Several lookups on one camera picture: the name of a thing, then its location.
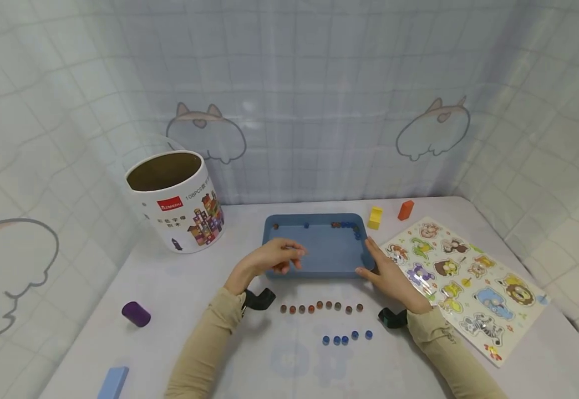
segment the light blue wooden block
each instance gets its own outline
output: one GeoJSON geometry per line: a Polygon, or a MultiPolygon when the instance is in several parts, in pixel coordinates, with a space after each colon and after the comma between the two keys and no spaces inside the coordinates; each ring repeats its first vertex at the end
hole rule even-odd
{"type": "Polygon", "coordinates": [[[119,399],[128,371],[130,369],[127,367],[113,367],[108,370],[108,375],[106,375],[96,399],[119,399]]]}

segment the purple wooden cylinder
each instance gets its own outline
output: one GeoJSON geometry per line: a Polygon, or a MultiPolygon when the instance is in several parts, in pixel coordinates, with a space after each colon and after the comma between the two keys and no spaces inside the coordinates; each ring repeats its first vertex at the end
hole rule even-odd
{"type": "Polygon", "coordinates": [[[128,302],[121,310],[124,315],[137,327],[146,327],[152,316],[137,302],[128,302]]]}

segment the beige sleeve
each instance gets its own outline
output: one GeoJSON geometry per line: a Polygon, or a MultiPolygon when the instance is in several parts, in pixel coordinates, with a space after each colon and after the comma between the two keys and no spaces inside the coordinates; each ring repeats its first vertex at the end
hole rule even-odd
{"type": "Polygon", "coordinates": [[[234,296],[221,288],[185,341],[167,383],[166,399],[205,399],[227,339],[242,319],[245,294],[234,296]]]}
{"type": "Polygon", "coordinates": [[[408,311],[407,323],[414,342],[440,371],[456,399],[507,398],[438,308],[421,315],[408,311]]]}

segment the cartoon cat drawing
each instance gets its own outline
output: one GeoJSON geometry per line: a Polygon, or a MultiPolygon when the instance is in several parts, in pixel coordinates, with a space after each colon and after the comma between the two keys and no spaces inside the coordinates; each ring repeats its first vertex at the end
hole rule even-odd
{"type": "Polygon", "coordinates": [[[223,164],[239,159],[247,150],[243,131],[224,118],[214,104],[210,104],[207,112],[201,112],[190,111],[179,103],[176,117],[167,124],[166,137],[186,150],[198,152],[205,160],[220,160],[223,164]]]}
{"type": "Polygon", "coordinates": [[[43,285],[57,258],[57,233],[34,219],[0,220],[0,334],[17,320],[17,304],[43,285]]]}
{"type": "Polygon", "coordinates": [[[467,134],[471,116],[462,97],[456,105],[443,105],[439,97],[427,111],[404,127],[396,137],[396,150],[411,161],[431,152],[438,156],[451,150],[467,134]]]}

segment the wooden animal puzzle board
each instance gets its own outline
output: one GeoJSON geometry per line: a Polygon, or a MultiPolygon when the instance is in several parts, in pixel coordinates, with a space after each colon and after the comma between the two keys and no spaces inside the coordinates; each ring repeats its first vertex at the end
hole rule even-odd
{"type": "Polygon", "coordinates": [[[381,249],[498,367],[549,303],[544,291],[429,217],[381,249]]]}

